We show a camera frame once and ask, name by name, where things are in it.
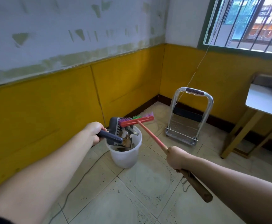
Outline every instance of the forearm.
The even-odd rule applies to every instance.
[[[184,163],[245,222],[272,223],[272,183],[191,155]]]
[[[16,223],[41,222],[69,183],[93,139],[83,130],[61,148],[0,186],[0,216]]]

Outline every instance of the long handle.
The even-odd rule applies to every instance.
[[[166,155],[169,154],[168,148],[161,142],[160,139],[157,138],[145,125],[143,125],[140,121],[137,121],[138,124],[153,138],[153,140],[161,147],[161,149],[165,152]],[[183,176],[188,180],[188,182],[192,185],[195,191],[201,196],[201,198],[209,203],[213,200],[213,195],[200,183],[199,180],[188,170],[176,170],[183,174]]]
[[[123,143],[123,139],[119,136],[116,136],[112,133],[109,133],[107,131],[104,131],[104,130],[101,130],[98,134],[97,134],[98,137],[103,137],[103,138],[106,138],[106,139],[110,139],[114,142],[117,142],[119,144]]]

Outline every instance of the wooden handle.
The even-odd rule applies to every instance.
[[[166,155],[169,154],[168,148],[161,142],[160,139],[157,138],[145,125],[143,125],[140,121],[137,121],[138,124],[153,138],[153,140],[160,146],[160,148],[165,152]],[[201,196],[201,198],[209,203],[213,200],[213,195],[197,180],[197,178],[188,170],[176,170],[183,174],[183,176],[188,180],[188,182],[192,185],[195,191]]]
[[[213,200],[213,195],[200,183],[200,181],[188,170],[177,170],[181,172],[183,176],[188,180],[192,185],[195,191],[200,195],[200,197],[206,202],[209,203]]]

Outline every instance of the floor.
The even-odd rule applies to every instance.
[[[168,147],[178,146],[198,157],[272,182],[272,152],[261,149],[250,159],[231,153],[221,159],[219,152],[227,133],[205,124],[198,144],[186,144],[166,137],[169,106],[160,102],[143,113],[153,111],[155,120],[145,125]],[[52,224],[78,223],[243,223],[216,196],[205,203],[189,183],[182,185],[180,173],[168,166],[164,152],[140,126],[143,140],[138,162],[130,169],[114,164],[105,142],[92,147],[71,182],[47,214],[44,224],[60,211],[67,194],[84,173],[97,161],[79,186],[70,194],[66,206]],[[239,149],[249,150],[253,144],[243,141]]]

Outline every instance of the plastic bucket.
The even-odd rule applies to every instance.
[[[115,164],[121,168],[130,168],[135,165],[138,159],[138,151],[139,147],[141,146],[142,141],[142,134],[141,131],[134,126],[134,130],[139,133],[138,136],[133,135],[132,143],[136,145],[133,149],[126,151],[126,152],[119,152],[114,149],[119,148],[119,146],[109,145],[105,140],[108,149],[110,150],[111,157]]]

